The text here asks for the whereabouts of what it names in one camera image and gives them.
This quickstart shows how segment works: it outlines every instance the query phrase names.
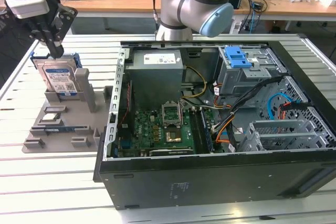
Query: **green motherboard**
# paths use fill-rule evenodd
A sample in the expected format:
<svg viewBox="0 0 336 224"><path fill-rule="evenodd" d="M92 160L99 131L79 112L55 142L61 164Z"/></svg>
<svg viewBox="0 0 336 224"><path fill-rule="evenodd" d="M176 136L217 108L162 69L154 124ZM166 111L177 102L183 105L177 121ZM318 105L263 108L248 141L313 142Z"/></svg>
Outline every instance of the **green motherboard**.
<svg viewBox="0 0 336 224"><path fill-rule="evenodd" d="M214 125L211 110L204 110L208 128ZM147 155L150 150L188 149L195 153L194 138L190 120L190 110L183 110L178 127L164 126L162 111L136 111L134 134L131 139L123 139L119 145L119 153L123 157ZM176 110L165 110L165 120L175 120Z"/></svg>

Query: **floor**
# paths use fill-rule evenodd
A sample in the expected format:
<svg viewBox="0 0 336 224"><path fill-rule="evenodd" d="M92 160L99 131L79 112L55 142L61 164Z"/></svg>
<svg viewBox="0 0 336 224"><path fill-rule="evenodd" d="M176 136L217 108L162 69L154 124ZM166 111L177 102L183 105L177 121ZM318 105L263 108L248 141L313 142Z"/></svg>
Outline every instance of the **floor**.
<svg viewBox="0 0 336 224"><path fill-rule="evenodd" d="M76 34L151 34L154 31L154 21L149 18L110 18L107 26L102 18L77 18L74 22ZM254 33L265 33L265 23L260 22ZM319 22L302 22L296 26L292 22L288 33L305 34L326 56L336 62L336 23L328 23L326 27ZM22 28L5 27L0 23L0 88L11 75L32 40L28 32Z"/></svg>

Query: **power supply label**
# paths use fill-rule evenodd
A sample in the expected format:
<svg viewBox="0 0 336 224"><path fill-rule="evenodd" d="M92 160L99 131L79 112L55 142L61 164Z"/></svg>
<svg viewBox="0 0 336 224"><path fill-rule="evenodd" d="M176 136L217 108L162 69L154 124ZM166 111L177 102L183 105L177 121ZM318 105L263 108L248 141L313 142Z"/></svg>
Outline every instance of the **power supply label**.
<svg viewBox="0 0 336 224"><path fill-rule="evenodd" d="M145 54L144 64L176 64L175 54Z"/></svg>
<svg viewBox="0 0 336 224"><path fill-rule="evenodd" d="M65 96L77 94L69 69L46 69L46 75L56 93Z"/></svg>

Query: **aluminum extrusion table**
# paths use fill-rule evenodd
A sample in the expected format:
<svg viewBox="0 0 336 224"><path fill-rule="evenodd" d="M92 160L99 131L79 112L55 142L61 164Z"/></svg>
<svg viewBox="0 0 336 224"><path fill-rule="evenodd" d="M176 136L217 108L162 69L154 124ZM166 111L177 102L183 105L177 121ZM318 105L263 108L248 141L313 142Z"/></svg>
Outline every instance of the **aluminum extrusion table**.
<svg viewBox="0 0 336 224"><path fill-rule="evenodd" d="M222 35L232 41L278 40L336 106L336 67L308 39L297 35ZM70 35L65 52L78 52L96 90L114 79L121 40L152 35ZM196 36L195 40L208 40ZM22 144L43 102L45 84L29 54L45 55L33 43L0 91L0 223L330 223L336 220L336 180L304 199L241 202L116 211L102 183L92 181L96 153L24 154Z"/></svg>

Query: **yellow cable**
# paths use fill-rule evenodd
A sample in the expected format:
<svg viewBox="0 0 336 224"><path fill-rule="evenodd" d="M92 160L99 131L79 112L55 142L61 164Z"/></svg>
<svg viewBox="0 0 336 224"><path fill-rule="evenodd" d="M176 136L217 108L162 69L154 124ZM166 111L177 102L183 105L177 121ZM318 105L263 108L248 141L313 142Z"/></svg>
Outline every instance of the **yellow cable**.
<svg viewBox="0 0 336 224"><path fill-rule="evenodd" d="M196 69L194 69L193 67L190 67L190 66L186 66L186 67L187 67L187 68L190 68L190 69L192 69L192 70L194 70L195 73L198 74L198 76L202 78L202 80L203 80L203 82L204 82L204 87L203 87L203 90L202 90L200 93L198 93L198 94L194 94L194 95L189 95L189 96L183 96L182 98L195 98L195 97L199 97L199 96L201 96L202 94L204 94L205 91L206 91L206 81L205 81L203 75L201 75L200 72L198 72Z"/></svg>

